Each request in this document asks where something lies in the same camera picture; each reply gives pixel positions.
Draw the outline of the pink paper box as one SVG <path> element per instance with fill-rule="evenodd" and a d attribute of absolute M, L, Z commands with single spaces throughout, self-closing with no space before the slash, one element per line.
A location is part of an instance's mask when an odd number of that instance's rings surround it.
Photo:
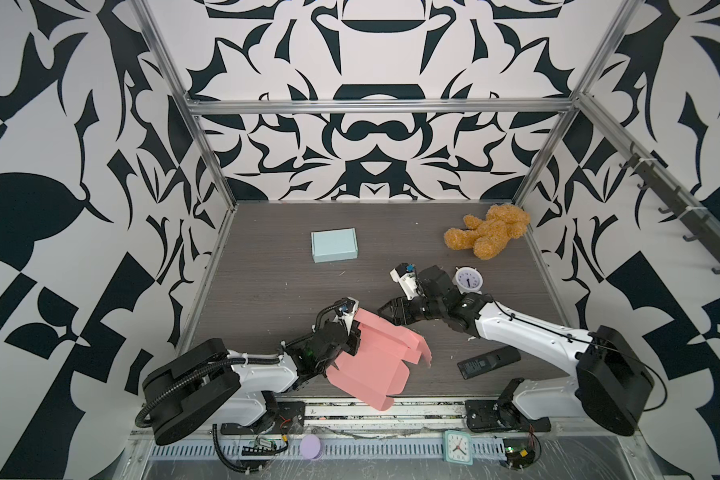
<path fill-rule="evenodd" d="M 327 380 L 370 407 L 386 411 L 406 386 L 408 365 L 430 365 L 431 350 L 418 333 L 367 310 L 358 310 L 354 320 L 359 323 L 358 350 L 353 355 L 341 353 L 327 368 Z"/>

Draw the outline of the light blue paper box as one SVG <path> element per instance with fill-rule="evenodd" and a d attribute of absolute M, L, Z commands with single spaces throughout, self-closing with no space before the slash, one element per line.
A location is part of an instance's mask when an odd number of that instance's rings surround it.
<path fill-rule="evenodd" d="M 312 232 L 311 247 L 315 263 L 353 260 L 359 254 L 354 228 Z"/>

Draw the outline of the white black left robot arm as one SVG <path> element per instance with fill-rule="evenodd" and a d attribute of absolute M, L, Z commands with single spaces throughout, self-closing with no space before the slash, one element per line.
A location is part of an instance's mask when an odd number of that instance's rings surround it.
<path fill-rule="evenodd" d="M 276 394 L 325 376 L 340 354 L 357 352 L 357 311 L 358 302 L 351 297 L 334 302 L 318 312 L 309 333 L 281 343 L 271 355 L 238 353 L 219 338 L 202 342 L 146 377 L 136 427 L 151 429 L 155 443 L 166 446 L 210 423 L 214 452 L 228 470 L 243 475 L 263 471 L 289 448 Z M 242 451 L 253 459 L 234 461 L 222 449 L 224 424 L 253 434 L 278 428 L 281 439 L 246 447 Z"/>

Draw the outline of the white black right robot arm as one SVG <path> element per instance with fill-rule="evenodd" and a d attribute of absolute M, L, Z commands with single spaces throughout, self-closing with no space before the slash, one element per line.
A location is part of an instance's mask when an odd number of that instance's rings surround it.
<path fill-rule="evenodd" d="M 461 286 L 438 266 L 422 271 L 401 263 L 390 272 L 403 291 L 379 309 L 396 326 L 440 320 L 452 330 L 530 354 L 563 376 L 534 381 L 514 378 L 495 401 L 467 406 L 473 432 L 550 429 L 554 417 L 589 418 L 605 430 L 631 436 L 648 398 L 664 382 L 638 359 L 615 329 L 596 331 L 550 323 L 513 310 L 482 292 L 481 283 Z"/>

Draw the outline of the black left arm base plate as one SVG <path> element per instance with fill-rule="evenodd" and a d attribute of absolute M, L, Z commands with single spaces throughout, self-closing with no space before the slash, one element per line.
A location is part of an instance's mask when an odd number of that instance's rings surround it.
<path fill-rule="evenodd" d="M 220 433 L 231 435 L 281 434 L 283 429 L 294 422 L 301 422 L 306 412 L 302 401 L 268 403 L 264 414 L 250 426 L 235 423 L 223 423 Z"/>

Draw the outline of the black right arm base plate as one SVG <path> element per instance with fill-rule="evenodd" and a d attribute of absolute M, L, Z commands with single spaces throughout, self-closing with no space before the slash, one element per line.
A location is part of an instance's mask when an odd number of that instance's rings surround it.
<path fill-rule="evenodd" d="M 511 402 L 503 400 L 466 400 L 466 426 L 473 433 L 535 432 L 548 433 L 551 422 L 547 417 L 531 420 Z"/>

